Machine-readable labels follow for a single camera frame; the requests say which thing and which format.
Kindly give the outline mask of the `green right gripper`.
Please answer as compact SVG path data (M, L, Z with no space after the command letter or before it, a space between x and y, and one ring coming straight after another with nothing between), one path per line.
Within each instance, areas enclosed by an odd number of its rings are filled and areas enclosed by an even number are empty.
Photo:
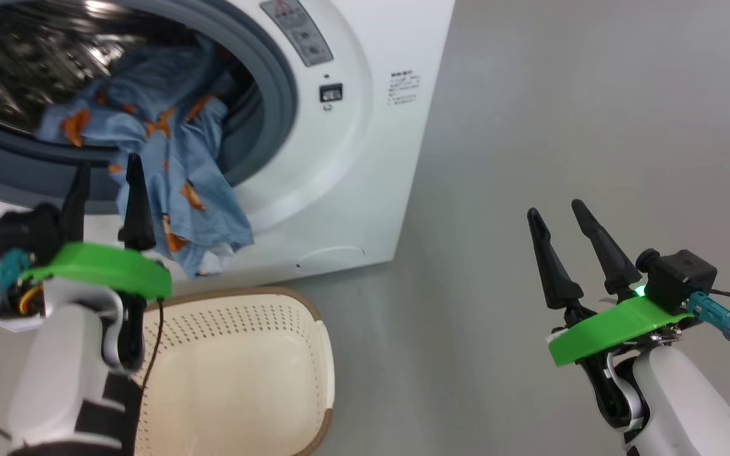
M557 367L691 317L686 312L673 315L648 297L636 296L631 286L640 282L640 271L581 199L574 199L571 207L580 231L596 252L605 275L605 291L629 300L551 336L548 349ZM567 274L551 245L551 232L536 208L527 212L527 222L546 306L553 310L579 308L584 292Z

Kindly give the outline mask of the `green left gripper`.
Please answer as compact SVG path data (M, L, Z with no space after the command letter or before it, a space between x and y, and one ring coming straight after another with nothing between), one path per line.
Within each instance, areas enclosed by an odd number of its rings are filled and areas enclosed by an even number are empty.
M64 199L61 231L66 242L82 242L84 239L85 205L89 199L91 176L89 163L79 165ZM55 277L104 286L139 295L145 300L171 298L173 281L168 269L139 252L153 250L156 237L144 167L136 153L127 157L125 182L129 191L118 241L127 250L96 243L67 243L51 262L24 271L20 280L44 282Z

